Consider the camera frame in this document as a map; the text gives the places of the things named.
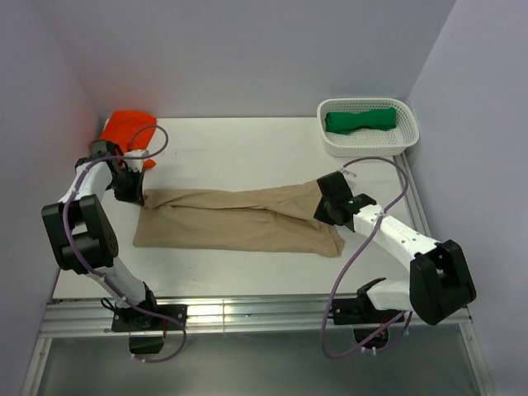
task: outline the brown fabric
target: brown fabric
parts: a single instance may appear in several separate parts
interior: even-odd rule
[[[146,190],[134,246],[339,256],[344,240],[314,219],[320,199],[315,181],[240,192]]]

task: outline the plastic laundry basket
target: plastic laundry basket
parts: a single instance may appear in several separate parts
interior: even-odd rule
[[[396,128],[392,130],[360,129],[351,134],[334,134],[325,130],[324,118],[331,111],[360,113],[374,109],[396,109]],[[418,127],[411,109],[396,99],[344,98],[328,99],[317,109],[324,148],[334,157],[393,156],[401,154],[418,141]]]

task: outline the red cloth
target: red cloth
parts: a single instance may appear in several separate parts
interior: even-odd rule
[[[142,111],[118,110],[114,111],[112,117],[106,124],[99,139],[110,140],[121,147],[123,153],[131,150],[145,150],[154,135],[155,128],[147,128],[134,139],[133,147],[130,147],[132,136],[147,125],[155,125],[156,118]],[[154,167],[156,163],[152,159],[145,161],[145,169]]]

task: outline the gray wall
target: gray wall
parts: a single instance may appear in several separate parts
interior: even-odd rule
[[[101,114],[312,116],[406,97],[455,0],[35,0]]]
[[[412,170],[433,233],[465,250],[501,395],[528,389],[528,2],[458,0],[409,101]]]
[[[73,179],[97,116],[29,0],[0,3],[0,384],[20,392],[58,267],[40,219]]]

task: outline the green cloth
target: green cloth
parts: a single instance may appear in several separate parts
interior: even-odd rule
[[[326,131],[336,134],[350,134],[359,128],[391,130],[396,128],[396,109],[378,109],[363,113],[327,113],[324,119]]]

